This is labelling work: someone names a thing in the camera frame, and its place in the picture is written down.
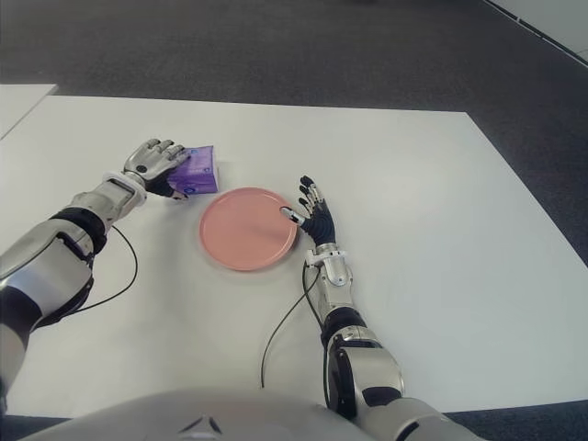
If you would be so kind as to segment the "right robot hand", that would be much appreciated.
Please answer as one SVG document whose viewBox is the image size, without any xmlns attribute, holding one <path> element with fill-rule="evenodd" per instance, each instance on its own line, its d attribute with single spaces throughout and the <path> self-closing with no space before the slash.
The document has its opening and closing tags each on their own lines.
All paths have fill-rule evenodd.
<svg viewBox="0 0 588 441">
<path fill-rule="evenodd" d="M 299 190 L 298 202 L 305 208 L 306 215 L 289 206 L 282 206 L 280 213 L 309 235 L 316 246 L 336 243 L 334 219 L 321 190 L 307 175 L 300 178 Z"/>
</svg>

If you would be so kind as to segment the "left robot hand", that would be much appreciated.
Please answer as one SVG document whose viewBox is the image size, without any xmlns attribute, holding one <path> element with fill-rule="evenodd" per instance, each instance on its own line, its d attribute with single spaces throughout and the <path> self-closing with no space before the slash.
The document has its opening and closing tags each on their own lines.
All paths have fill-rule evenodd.
<svg viewBox="0 0 588 441">
<path fill-rule="evenodd" d="M 173 189 L 168 176 L 189 159 L 189 151 L 171 140 L 144 142 L 125 162 L 122 172 L 142 184 L 148 193 L 175 200 L 187 195 Z"/>
</svg>

